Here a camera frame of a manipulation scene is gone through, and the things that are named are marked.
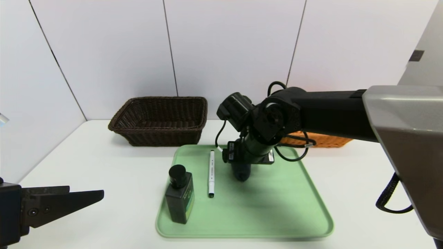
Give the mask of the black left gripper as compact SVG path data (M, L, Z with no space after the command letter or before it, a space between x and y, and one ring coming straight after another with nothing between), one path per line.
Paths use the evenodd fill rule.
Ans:
M100 202L104 190L71 192L70 186L22 188L18 184L0 185L0 246L16 244L38 228Z

